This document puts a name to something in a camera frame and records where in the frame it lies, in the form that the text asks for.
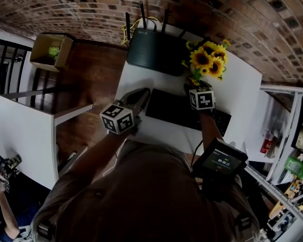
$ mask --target open box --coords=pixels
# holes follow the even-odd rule
[[[60,69],[66,66],[72,43],[73,40],[65,35],[39,34],[31,51],[30,62],[38,68],[59,72]],[[48,53],[49,48],[52,46],[60,48],[56,60]]]

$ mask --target display screen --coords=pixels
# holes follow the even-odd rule
[[[233,172],[239,165],[241,161],[215,149],[210,156],[203,162],[202,166],[210,168],[214,171],[218,171],[222,174],[229,175]]]

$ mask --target person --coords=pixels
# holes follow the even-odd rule
[[[5,170],[0,169],[0,175],[6,179]],[[10,178],[10,190],[0,180],[0,241],[33,241],[31,221],[40,208],[40,201],[31,195],[36,189],[31,189],[28,178],[22,173]]]
[[[207,148],[222,137],[207,111],[199,117]],[[185,155],[168,146],[127,140],[114,170],[96,180],[130,133],[107,134],[60,177],[32,223],[37,241],[257,239],[258,221],[241,187],[223,184],[213,190],[221,200],[207,198]],[[248,235],[236,221],[239,214],[249,216]],[[38,229],[41,223],[50,226],[51,237]]]

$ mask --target black keyboard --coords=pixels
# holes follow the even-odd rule
[[[201,131],[198,113],[191,109],[187,97],[153,89],[146,116]],[[213,117],[221,135],[224,136],[231,115],[216,109]]]

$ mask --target person's left hand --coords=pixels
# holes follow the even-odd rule
[[[0,192],[4,192],[6,190],[6,186],[7,186],[7,173],[5,170],[0,169]]]

